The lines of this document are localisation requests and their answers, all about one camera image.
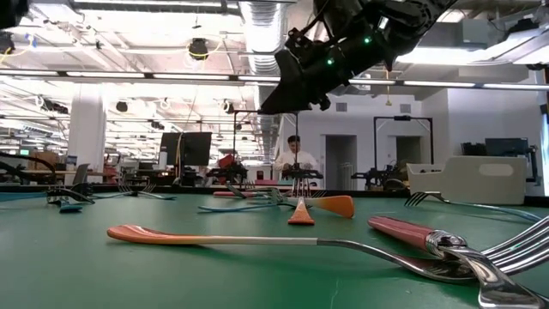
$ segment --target white wall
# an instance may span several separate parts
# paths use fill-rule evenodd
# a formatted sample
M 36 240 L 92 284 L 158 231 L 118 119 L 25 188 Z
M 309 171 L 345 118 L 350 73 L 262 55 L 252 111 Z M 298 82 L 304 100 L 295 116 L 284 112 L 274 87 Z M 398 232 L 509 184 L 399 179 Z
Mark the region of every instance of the white wall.
M 318 110 L 301 112 L 299 114 L 299 135 L 301 136 L 301 148 L 311 153 L 323 169 L 325 154 L 323 153 L 323 139 L 326 135 L 354 135 L 357 137 L 357 172 L 367 172 L 374 167 L 374 116 L 401 115 L 400 104 L 412 104 L 412 115 L 421 115 L 421 104 L 410 95 L 392 95 L 392 106 L 386 106 L 387 97 L 378 96 L 372 99 L 370 96 L 346 95 L 342 97 L 330 96 L 332 105 L 336 102 L 346 102 L 347 112 L 334 112 L 330 109 L 326 112 Z M 286 120 L 283 120 L 283 130 L 280 134 L 281 150 L 287 151 L 287 138 L 295 134 L 295 128 Z M 391 150 L 390 136 L 428 136 L 428 132 L 415 122 L 389 121 L 378 132 L 378 167 L 389 164 L 395 157 L 396 151 Z M 364 188 L 364 181 L 358 183 L 358 188 Z
M 535 83 L 531 75 L 522 83 Z M 532 91 L 445 89 L 422 102 L 422 113 L 433 117 L 435 162 L 459 155 L 462 142 L 490 137 L 526 137 L 541 146 L 538 94 Z M 541 153 L 538 153 L 542 174 Z M 528 184 L 528 195 L 544 195 L 542 186 Z

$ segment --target white shirt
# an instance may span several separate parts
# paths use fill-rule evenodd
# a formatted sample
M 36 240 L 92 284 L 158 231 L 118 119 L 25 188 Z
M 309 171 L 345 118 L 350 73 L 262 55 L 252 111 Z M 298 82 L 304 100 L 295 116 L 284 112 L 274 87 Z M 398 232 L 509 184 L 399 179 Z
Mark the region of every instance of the white shirt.
M 285 153 L 280 154 L 278 158 L 276 158 L 273 168 L 277 171 L 281 171 L 285 164 L 293 165 L 293 163 L 295 163 L 295 154 L 291 150 L 289 150 Z M 312 169 L 317 169 L 317 160 L 315 160 L 315 158 L 311 154 L 303 150 L 298 152 L 298 163 L 301 165 L 301 167 L 303 167 L 304 164 L 309 163 L 312 165 Z

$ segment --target green tabletop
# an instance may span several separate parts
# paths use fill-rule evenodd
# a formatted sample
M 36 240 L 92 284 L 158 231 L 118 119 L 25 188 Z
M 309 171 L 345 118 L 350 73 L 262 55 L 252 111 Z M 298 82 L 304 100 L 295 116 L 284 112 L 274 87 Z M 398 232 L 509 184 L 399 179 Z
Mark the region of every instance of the green tabletop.
M 511 215 L 401 199 L 355 198 L 356 216 L 311 210 L 314 227 L 288 226 L 288 208 L 198 214 L 197 206 L 244 202 L 200 195 L 176 201 L 99 200 L 59 214 L 41 199 L 0 203 L 0 307 L 19 308 L 475 308 L 478 285 L 433 282 L 358 251 L 334 247 L 124 243 L 108 227 L 136 224 L 168 233 L 328 237 L 422 256 L 366 224 L 386 215 L 443 228 L 485 249 L 526 229 Z M 529 209 L 549 215 L 549 209 Z M 549 295 L 549 264 L 513 276 Z

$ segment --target pink handle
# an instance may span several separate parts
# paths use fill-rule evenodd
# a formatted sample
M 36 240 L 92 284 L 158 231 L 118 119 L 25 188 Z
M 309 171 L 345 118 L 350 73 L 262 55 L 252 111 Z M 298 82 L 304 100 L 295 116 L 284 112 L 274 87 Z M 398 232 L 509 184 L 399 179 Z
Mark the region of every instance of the pink handle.
M 242 192 L 246 197 L 254 197 L 257 193 L 255 192 Z M 217 191 L 214 192 L 214 197 L 235 197 L 234 193 L 230 191 Z
M 378 231 L 389 234 L 423 251 L 428 251 L 426 238 L 434 231 L 430 227 L 422 227 L 413 223 L 396 220 L 393 218 L 376 216 L 368 220 L 368 224 Z

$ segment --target fork handle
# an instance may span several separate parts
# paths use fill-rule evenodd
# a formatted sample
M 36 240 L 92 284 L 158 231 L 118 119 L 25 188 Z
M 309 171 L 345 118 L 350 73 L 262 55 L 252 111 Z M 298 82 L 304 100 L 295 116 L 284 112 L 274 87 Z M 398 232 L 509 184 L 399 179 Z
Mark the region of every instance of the fork handle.
M 430 233 L 434 232 L 430 227 L 422 227 L 417 224 L 384 216 L 370 218 L 368 225 L 409 245 L 429 252 L 429 249 L 427 249 L 427 237 Z

